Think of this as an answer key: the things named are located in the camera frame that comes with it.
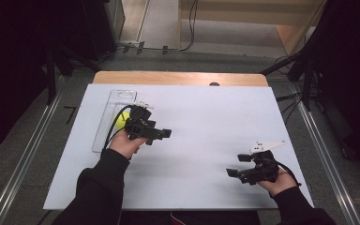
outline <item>metal rail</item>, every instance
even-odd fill
[[[62,86],[65,82],[65,78],[60,76],[58,81],[58,91],[56,97],[53,99],[51,105],[46,106],[45,111],[37,123],[37,126],[31,136],[30,141],[25,147],[22,157],[16,166],[13,174],[7,182],[2,194],[0,196],[0,224],[4,222],[4,219],[8,213],[8,209],[14,201],[14,198],[22,184],[22,181],[27,173],[27,170],[34,158],[36,151],[38,150],[39,143],[43,138],[43,134],[46,131],[47,126],[50,124],[54,111],[60,101],[62,94]]]

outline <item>person's right hand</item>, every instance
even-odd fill
[[[127,132],[122,129],[113,136],[110,148],[129,159],[134,153],[137,153],[140,145],[144,144],[146,141],[147,139],[145,138],[130,140]]]
[[[278,178],[275,183],[269,181],[261,181],[257,184],[268,190],[272,197],[276,196],[279,192],[283,190],[297,186],[294,179],[282,168],[279,168]]]

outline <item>clear container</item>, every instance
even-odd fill
[[[103,116],[101,117],[100,125],[98,126],[97,134],[93,142],[92,151],[100,153],[104,147],[104,143],[107,139],[107,134],[110,131],[110,127],[113,124],[113,119],[127,105],[132,105],[137,98],[136,91],[129,90],[112,90],[110,97],[108,98],[107,105],[104,109]],[[115,133],[114,127],[110,137]]]

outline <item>white tabletop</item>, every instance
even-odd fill
[[[277,208],[267,191],[231,178],[226,168],[245,170],[239,162],[255,142],[286,144],[272,150],[294,172],[312,205],[270,87],[89,84],[44,209],[64,209],[75,196],[84,168],[93,168],[99,153],[92,145],[112,90],[133,90],[137,99],[155,106],[151,120],[172,136],[143,145],[125,174],[123,209],[231,210]]]

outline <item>person's left hand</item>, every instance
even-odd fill
[[[140,145],[144,144],[146,141],[147,139],[145,138],[130,140],[127,132],[122,129],[113,136],[110,148],[129,159],[134,153],[137,153]]]

